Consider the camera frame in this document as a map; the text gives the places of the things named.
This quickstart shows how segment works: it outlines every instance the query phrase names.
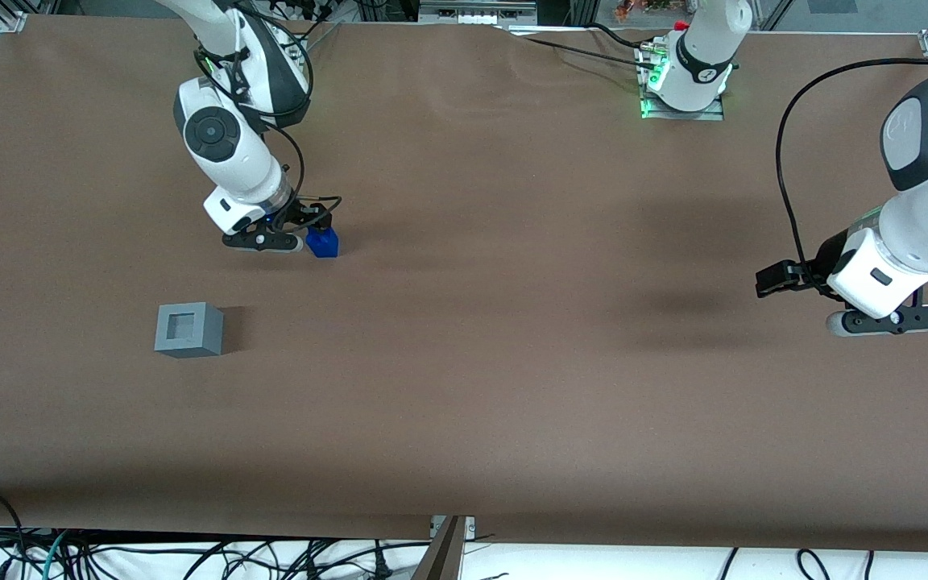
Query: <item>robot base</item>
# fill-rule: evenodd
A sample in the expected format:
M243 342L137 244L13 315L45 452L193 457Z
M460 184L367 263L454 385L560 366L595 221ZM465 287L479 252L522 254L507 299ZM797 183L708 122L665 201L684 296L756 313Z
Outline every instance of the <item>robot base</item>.
M647 62L652 65L660 65L661 58L667 54L665 44L666 38L658 36L651 43L644 43L640 48L634 48L636 62ZM651 77L656 74L656 70L647 70L638 68L636 70L636 81L640 84L640 115L642 118L672 118L678 121L722 121L724 118L722 110L721 95L715 97L707 109L697 110L688 113L684 110L675 110L667 106L661 97L656 95L648 88Z

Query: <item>brown paper sheet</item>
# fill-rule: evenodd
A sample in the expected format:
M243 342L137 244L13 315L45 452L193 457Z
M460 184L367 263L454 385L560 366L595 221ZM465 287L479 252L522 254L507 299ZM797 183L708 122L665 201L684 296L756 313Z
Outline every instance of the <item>brown paper sheet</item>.
M627 67L500 30L340 27L292 131L304 193L346 198L334 261L221 245L171 120L192 48L142 19L0 40L0 492L26 522L928 549L928 335L837 339L835 302L754 295L793 257L789 96L914 37L752 35L712 124L640 120ZM880 122L927 76L795 114L810 252L893 194ZM197 300L228 354L152 352L158 305Z

